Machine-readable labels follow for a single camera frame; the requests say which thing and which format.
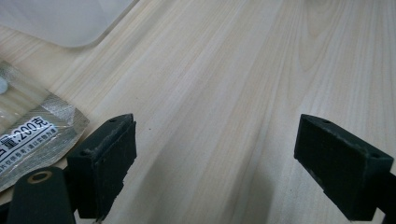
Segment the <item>clear plastic container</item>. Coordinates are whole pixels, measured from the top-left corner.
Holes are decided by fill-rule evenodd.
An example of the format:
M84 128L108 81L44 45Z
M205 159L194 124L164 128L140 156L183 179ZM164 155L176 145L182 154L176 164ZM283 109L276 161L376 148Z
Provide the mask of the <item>clear plastic container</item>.
M76 48L108 32L139 0L0 0L0 25Z

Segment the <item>orange and white food packet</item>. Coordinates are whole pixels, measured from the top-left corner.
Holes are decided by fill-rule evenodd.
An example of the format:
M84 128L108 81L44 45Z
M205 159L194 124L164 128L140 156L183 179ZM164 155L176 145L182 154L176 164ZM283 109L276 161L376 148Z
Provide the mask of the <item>orange and white food packet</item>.
M61 159L88 124L75 106L0 60L0 192Z

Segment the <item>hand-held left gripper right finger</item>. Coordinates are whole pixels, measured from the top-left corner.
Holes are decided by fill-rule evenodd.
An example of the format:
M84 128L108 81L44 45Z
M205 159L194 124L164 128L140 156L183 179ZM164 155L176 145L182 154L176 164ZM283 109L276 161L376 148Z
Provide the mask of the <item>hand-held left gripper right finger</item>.
M294 158L351 221L394 219L394 159L331 121L302 114Z

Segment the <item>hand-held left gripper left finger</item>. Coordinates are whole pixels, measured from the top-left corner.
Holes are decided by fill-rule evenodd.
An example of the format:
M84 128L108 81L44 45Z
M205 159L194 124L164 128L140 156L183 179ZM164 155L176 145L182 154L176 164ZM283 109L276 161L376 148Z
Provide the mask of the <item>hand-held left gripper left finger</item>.
M67 156L81 218L104 219L137 156L133 114L104 122Z

